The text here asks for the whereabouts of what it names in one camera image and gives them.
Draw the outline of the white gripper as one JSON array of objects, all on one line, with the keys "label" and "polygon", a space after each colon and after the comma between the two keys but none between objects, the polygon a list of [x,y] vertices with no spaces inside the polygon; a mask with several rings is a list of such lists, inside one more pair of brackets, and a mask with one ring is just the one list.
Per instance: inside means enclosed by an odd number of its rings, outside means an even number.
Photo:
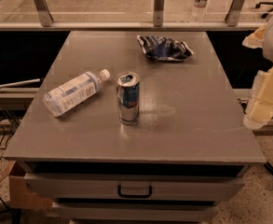
[{"label": "white gripper", "polygon": [[[252,34],[246,36],[242,45],[250,49],[263,48],[263,55],[273,62],[273,15]],[[273,117],[273,67],[267,72],[259,70],[253,81],[251,99],[247,104],[243,124],[258,130]]]}]

